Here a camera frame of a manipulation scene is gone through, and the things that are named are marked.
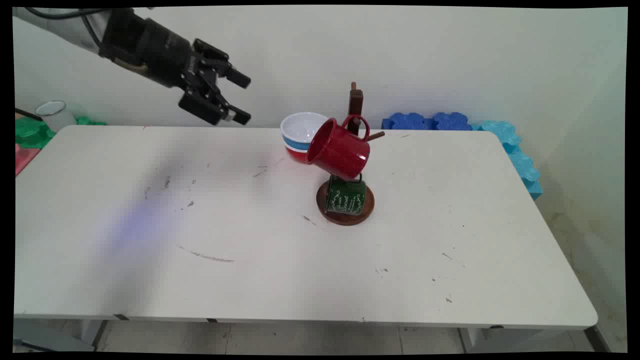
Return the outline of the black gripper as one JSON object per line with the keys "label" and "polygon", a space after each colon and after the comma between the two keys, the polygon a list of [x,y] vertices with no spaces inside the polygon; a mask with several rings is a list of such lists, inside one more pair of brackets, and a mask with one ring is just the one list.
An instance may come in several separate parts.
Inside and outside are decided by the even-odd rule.
{"label": "black gripper", "polygon": [[[189,43],[160,23],[138,16],[134,9],[111,10],[99,56],[167,88],[183,89],[178,106],[210,125],[220,121],[246,125],[252,118],[226,100],[218,86],[218,77],[243,89],[251,83],[226,52],[199,38]],[[195,59],[198,71],[215,75],[183,75]]]}

